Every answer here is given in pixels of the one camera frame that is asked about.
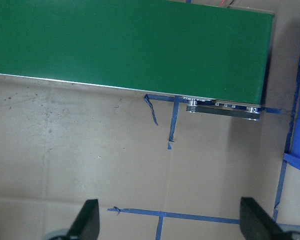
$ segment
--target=floor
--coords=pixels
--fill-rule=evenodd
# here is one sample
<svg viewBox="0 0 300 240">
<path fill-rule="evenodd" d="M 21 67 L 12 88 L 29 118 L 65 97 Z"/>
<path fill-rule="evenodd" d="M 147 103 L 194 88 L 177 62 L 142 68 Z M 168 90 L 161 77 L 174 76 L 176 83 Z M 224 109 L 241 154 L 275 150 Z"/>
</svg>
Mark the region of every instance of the floor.
<svg viewBox="0 0 300 240">
<path fill-rule="evenodd" d="M 217 5 L 219 0 L 193 0 Z M 43 240 L 99 199 L 100 240 L 153 240 L 158 218 L 136 208 L 239 218 L 241 196 L 272 216 L 300 55 L 300 0 L 236 0 L 275 13 L 258 122 L 191 114 L 144 92 L 0 75 L 0 240 Z M 300 171 L 287 166 L 278 223 L 300 225 Z M 244 239 L 238 225 L 166 218 L 162 240 Z"/>
</svg>

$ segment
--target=metal edge of conveyor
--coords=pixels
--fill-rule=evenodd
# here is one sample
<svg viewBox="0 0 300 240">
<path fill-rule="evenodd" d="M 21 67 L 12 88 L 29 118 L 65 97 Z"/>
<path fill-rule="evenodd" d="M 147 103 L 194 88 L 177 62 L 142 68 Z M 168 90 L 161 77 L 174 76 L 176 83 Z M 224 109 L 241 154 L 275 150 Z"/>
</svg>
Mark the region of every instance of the metal edge of conveyor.
<svg viewBox="0 0 300 240">
<path fill-rule="evenodd" d="M 242 102 L 223 101 L 212 98 L 192 98 L 184 96 L 188 101 L 186 111 L 189 113 L 205 113 L 224 115 L 258 121 L 260 119 L 260 105 Z"/>
</svg>

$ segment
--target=red wire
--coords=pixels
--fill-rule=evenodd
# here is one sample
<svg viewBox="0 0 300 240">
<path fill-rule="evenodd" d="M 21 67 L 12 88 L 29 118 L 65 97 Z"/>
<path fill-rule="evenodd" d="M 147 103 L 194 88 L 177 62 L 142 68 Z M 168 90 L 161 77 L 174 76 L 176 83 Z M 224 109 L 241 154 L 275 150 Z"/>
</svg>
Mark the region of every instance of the red wire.
<svg viewBox="0 0 300 240">
<path fill-rule="evenodd" d="M 225 3 L 226 0 L 222 0 L 222 2 L 220 2 L 219 7 L 222 7 L 222 5 Z"/>
</svg>

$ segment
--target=black object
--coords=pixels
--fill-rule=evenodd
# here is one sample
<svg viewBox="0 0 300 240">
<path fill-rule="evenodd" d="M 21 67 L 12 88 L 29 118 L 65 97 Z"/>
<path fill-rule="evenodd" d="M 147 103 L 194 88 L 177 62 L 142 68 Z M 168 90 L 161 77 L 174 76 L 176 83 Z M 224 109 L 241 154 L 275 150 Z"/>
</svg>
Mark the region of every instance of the black object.
<svg viewBox="0 0 300 240">
<path fill-rule="evenodd" d="M 85 201 L 78 216 L 65 236 L 50 240 L 96 240 L 100 231 L 98 199 Z"/>
<path fill-rule="evenodd" d="M 300 240 L 300 232 L 284 232 L 252 197 L 241 198 L 240 230 L 246 240 Z"/>
</svg>

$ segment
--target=green surface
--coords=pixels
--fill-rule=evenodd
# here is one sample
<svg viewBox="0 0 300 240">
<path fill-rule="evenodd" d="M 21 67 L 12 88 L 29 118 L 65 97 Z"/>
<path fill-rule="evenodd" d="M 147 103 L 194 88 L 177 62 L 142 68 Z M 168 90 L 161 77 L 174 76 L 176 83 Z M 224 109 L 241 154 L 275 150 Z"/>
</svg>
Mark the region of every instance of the green surface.
<svg viewBox="0 0 300 240">
<path fill-rule="evenodd" d="M 0 74 L 259 104 L 272 18 L 165 0 L 2 0 Z"/>
</svg>

